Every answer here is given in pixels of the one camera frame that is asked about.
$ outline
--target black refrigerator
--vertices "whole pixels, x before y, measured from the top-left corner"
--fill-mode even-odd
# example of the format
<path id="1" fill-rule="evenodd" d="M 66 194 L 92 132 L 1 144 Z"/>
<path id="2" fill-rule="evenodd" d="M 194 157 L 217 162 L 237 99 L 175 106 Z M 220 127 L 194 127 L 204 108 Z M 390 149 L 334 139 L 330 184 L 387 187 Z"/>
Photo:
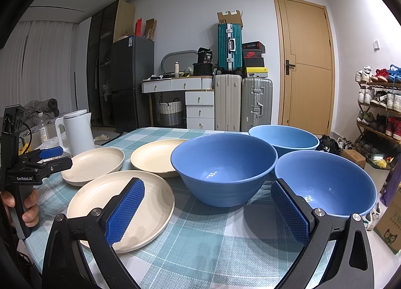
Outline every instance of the black refrigerator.
<path id="1" fill-rule="evenodd" d="M 116 131 L 149 127 L 149 103 L 141 82 L 154 74 L 154 42 L 131 36 L 113 43 L 111 66 Z"/>

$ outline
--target silver suitcase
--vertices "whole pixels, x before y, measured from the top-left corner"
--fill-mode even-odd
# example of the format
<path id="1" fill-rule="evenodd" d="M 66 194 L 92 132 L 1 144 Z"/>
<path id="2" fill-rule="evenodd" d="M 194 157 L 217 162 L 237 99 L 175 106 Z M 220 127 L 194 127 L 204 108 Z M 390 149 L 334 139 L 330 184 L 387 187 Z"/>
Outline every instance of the silver suitcase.
<path id="1" fill-rule="evenodd" d="M 241 122 L 241 76 L 215 76 L 215 130 L 239 132 Z"/>
<path id="2" fill-rule="evenodd" d="M 241 132 L 257 125 L 270 125 L 273 82 L 268 78 L 242 80 Z"/>

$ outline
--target woven basket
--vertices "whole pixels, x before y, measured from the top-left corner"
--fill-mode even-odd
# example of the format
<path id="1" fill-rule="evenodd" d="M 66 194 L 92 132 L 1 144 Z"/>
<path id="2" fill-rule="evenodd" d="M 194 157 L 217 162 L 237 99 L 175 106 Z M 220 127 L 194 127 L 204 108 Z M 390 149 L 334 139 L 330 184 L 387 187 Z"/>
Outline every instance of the woven basket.
<path id="1" fill-rule="evenodd" d="M 160 122 L 163 126 L 174 126 L 183 123 L 182 117 L 182 101 L 175 98 L 171 103 L 162 103 L 159 101 Z"/>

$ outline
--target teal suitcase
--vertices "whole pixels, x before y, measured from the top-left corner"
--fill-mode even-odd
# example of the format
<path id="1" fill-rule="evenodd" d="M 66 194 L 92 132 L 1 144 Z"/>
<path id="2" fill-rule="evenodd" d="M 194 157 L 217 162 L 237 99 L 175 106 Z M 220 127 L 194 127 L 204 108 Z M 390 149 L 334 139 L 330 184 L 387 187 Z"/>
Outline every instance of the teal suitcase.
<path id="1" fill-rule="evenodd" d="M 229 74 L 241 74 L 242 36 L 239 24 L 219 24 L 219 69 Z"/>

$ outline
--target hand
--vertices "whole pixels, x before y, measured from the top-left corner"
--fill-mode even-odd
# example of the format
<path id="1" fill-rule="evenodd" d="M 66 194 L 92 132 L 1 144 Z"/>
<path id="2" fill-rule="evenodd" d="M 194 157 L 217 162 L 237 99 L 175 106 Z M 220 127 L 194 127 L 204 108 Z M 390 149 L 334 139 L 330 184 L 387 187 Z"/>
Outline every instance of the hand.
<path id="1" fill-rule="evenodd" d="M 4 205 L 6 206 L 7 214 L 9 215 L 9 220 L 11 222 L 11 225 L 14 226 L 14 223 L 10 218 L 9 210 L 7 208 L 7 207 L 13 208 L 15 206 L 14 196 L 11 195 L 11 193 L 8 191 L 3 191 L 1 192 L 1 197 L 3 199 Z M 23 214 L 23 221 L 25 222 L 25 225 L 27 227 L 34 227 L 39 222 L 39 217 L 38 217 L 39 206 L 37 204 L 38 197 L 39 197 L 38 190 L 34 188 L 32 193 L 29 194 L 24 201 L 24 206 L 28 209 L 28 211 L 26 211 Z"/>

